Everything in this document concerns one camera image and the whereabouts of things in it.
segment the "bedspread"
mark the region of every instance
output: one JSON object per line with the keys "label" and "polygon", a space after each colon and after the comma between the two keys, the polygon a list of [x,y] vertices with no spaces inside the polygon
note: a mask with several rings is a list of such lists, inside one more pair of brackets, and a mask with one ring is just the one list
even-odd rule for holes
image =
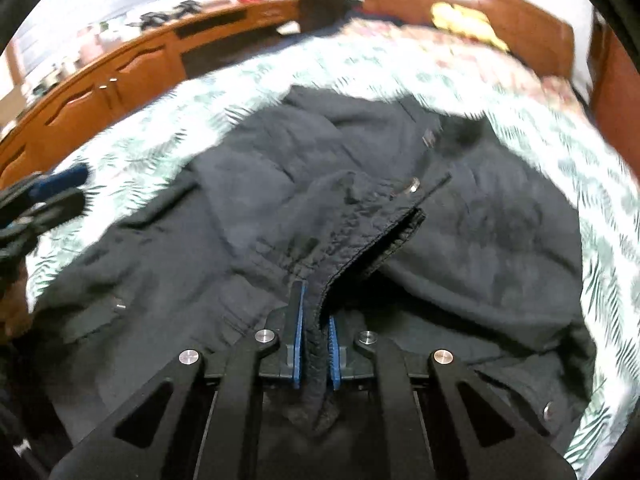
{"label": "bedspread", "polygon": [[566,79],[556,76],[539,78],[533,70],[510,54],[469,38],[431,27],[398,27],[393,23],[362,18],[352,19],[340,30],[340,34],[345,37],[415,40],[428,54],[430,61],[441,68],[476,76],[494,86],[497,91],[516,92],[560,112],[588,120]]}
{"label": "bedspread", "polygon": [[620,156],[579,114],[440,65],[406,38],[315,38],[178,85],[90,140],[59,169],[85,161],[86,217],[44,235],[28,257],[33,304],[56,274],[114,221],[145,205],[195,154],[214,146],[292,84],[372,100],[414,95],[447,114],[485,114],[510,150],[577,207],[582,309],[598,348],[591,403],[566,454],[586,478],[626,426],[640,392],[640,196]]}

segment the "black jacket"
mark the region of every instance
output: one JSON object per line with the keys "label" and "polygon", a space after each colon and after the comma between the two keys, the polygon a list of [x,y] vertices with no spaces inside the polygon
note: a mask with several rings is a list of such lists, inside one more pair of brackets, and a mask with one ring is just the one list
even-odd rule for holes
{"label": "black jacket", "polygon": [[568,445],[594,356],[577,212],[486,118],[303,88],[197,156],[43,294],[34,355],[72,437],[181,350],[260,328],[299,278],[303,424],[326,395],[322,314],[349,308],[406,350],[449,349]]}

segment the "wooden shelf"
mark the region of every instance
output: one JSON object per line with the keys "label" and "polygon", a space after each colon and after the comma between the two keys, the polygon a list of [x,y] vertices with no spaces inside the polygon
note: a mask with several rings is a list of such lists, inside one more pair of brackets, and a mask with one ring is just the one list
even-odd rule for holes
{"label": "wooden shelf", "polygon": [[182,54],[297,18],[298,0],[229,4],[118,45],[40,99],[0,141],[0,189],[33,171],[48,171],[110,124],[184,81]]}

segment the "wooden headboard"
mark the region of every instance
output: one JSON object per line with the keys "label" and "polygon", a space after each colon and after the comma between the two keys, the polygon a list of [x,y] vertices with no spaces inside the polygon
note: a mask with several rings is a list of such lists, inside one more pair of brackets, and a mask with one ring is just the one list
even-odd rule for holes
{"label": "wooden headboard", "polygon": [[431,22],[431,6],[435,2],[481,10],[498,37],[538,75],[571,77],[574,64],[571,25],[524,0],[364,0],[363,9],[420,25]]}

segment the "yellow pillow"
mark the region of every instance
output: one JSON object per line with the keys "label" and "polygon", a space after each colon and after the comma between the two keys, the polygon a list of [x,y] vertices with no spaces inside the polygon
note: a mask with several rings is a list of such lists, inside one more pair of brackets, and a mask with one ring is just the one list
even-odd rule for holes
{"label": "yellow pillow", "polygon": [[431,6],[433,25],[437,28],[492,44],[504,52],[509,46],[495,34],[484,12],[459,5],[436,2]]}

